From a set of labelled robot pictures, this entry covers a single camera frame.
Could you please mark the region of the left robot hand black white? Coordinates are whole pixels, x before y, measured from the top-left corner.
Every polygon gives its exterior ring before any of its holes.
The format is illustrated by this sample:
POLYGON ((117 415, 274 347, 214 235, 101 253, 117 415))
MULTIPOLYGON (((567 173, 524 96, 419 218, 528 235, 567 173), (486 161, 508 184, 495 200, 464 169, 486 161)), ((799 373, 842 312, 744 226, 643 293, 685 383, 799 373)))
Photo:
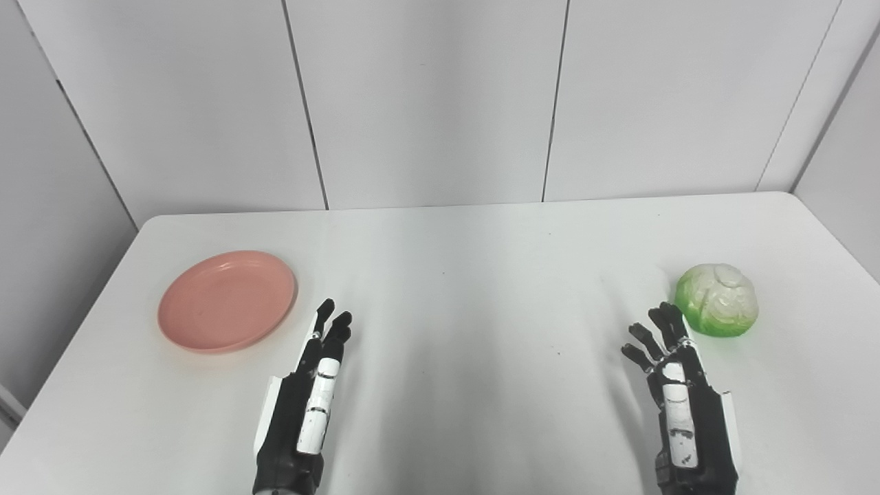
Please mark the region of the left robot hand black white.
POLYGON ((322 450, 353 319, 349 312, 334 317, 334 310, 332 298, 318 307, 295 369, 268 382, 254 440, 254 494, 314 494, 320 487, 322 450))

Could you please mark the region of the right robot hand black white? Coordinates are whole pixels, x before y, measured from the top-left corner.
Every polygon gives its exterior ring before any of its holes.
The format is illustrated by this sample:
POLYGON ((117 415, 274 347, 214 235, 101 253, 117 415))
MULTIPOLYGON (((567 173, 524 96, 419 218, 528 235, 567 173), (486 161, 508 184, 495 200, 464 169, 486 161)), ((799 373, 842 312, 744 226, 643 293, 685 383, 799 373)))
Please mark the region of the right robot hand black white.
POLYGON ((734 494, 739 472, 729 402, 708 382, 698 349, 678 307, 661 302, 648 311, 663 336, 660 346, 641 323, 628 327, 640 342, 621 353, 646 375, 658 408, 662 447, 654 460, 663 494, 734 494))

